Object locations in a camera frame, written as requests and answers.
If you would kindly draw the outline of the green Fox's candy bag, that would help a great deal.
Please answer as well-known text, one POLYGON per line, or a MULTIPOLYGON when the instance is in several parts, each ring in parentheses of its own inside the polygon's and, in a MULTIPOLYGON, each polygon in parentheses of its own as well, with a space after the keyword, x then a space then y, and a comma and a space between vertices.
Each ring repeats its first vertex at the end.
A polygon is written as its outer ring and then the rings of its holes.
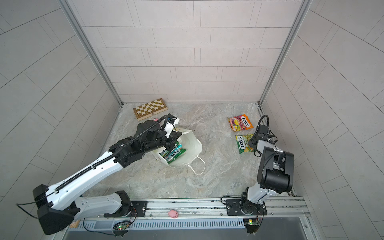
POLYGON ((253 134, 237 135, 236 141, 238 145, 239 154, 253 152, 254 149, 250 147, 249 140, 253 137, 253 134))

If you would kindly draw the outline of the green mint packs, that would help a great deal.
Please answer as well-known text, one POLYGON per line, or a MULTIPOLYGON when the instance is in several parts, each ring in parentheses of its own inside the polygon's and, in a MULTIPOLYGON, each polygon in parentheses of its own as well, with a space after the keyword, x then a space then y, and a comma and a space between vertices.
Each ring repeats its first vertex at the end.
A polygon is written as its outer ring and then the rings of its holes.
POLYGON ((170 164, 174 162, 177 158, 179 158, 181 155, 183 155, 186 151, 187 150, 184 149, 179 142, 176 142, 174 148, 171 151, 165 149, 160 153, 160 156, 166 160, 167 164, 170 164))

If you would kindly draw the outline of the orange Fox's candy bag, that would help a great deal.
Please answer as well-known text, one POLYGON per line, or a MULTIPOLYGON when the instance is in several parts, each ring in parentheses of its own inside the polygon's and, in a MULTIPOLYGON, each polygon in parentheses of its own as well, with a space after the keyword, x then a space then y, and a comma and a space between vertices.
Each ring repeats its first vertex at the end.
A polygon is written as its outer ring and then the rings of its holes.
POLYGON ((253 128, 251 121, 247 115, 239 115, 235 117, 228 118, 231 129, 234 132, 239 132, 243 130, 249 130, 253 128))

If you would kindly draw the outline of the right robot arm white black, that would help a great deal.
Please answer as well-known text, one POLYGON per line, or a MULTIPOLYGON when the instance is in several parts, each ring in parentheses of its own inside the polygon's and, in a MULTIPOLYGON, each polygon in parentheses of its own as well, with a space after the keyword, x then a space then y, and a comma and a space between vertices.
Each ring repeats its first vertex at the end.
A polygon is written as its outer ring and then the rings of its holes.
POLYGON ((294 181, 294 154, 279 149, 269 126, 258 124, 249 146, 260 156, 257 183, 247 188, 240 200, 245 215, 266 215, 265 200, 288 193, 294 181))

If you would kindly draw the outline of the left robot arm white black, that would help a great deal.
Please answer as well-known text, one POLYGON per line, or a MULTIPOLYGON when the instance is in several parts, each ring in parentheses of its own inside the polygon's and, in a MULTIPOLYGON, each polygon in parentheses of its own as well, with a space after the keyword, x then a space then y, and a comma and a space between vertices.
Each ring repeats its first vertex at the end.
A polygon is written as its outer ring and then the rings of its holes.
POLYGON ((106 177, 142 159, 146 153, 166 148, 172 150, 182 133, 176 131, 179 118, 167 114, 157 121, 138 124, 134 136, 110 146, 98 159, 77 173, 51 186, 33 190, 37 219, 45 235, 55 234, 78 219, 97 215, 107 218, 133 216, 133 204, 125 191, 85 198, 84 192, 106 177))

